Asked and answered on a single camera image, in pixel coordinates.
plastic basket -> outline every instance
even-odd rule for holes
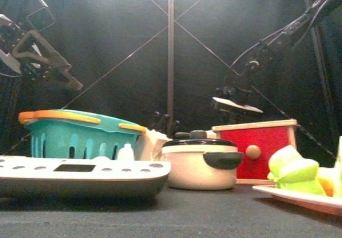
[[[132,122],[74,110],[22,112],[18,120],[30,131],[30,154],[36,158],[116,159],[124,144],[134,148],[144,132],[144,127]]]

yellow-green toy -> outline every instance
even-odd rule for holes
[[[275,182],[277,188],[326,195],[316,177],[318,162],[303,158],[291,145],[273,153],[268,161],[268,168],[268,179]]]

metal pole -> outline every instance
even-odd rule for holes
[[[304,3],[305,3],[305,7],[308,8],[312,5],[312,0],[304,0]],[[322,90],[324,95],[324,105],[326,105],[326,111],[327,111],[330,135],[334,143],[334,152],[335,152],[339,135],[338,135],[336,119],[334,114],[332,96],[331,96],[330,87],[328,87],[328,77],[327,77],[324,57],[323,57],[322,41],[320,41],[316,27],[312,27],[309,32],[311,32],[312,45],[313,45],[313,51],[315,51],[318,72],[319,72],[319,77],[322,81]]]
[[[175,0],[168,0],[168,82],[167,82],[167,114],[173,122],[173,47],[175,47]]]

white plate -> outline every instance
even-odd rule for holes
[[[273,199],[307,209],[342,216],[342,198],[312,195],[275,188],[273,185],[253,186],[253,190],[272,195]]]

basket handle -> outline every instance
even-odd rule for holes
[[[80,122],[88,122],[93,124],[100,124],[101,120],[98,118],[69,113],[69,112],[60,112],[54,110],[40,110],[36,112],[21,112],[18,114],[18,122],[21,124],[26,124],[30,121],[34,121],[37,119],[64,119],[64,120],[72,120],[72,121],[80,121]]]
[[[147,129],[144,126],[140,126],[137,124],[129,124],[129,123],[118,123],[118,128],[140,131],[142,134],[145,133],[145,129]]]

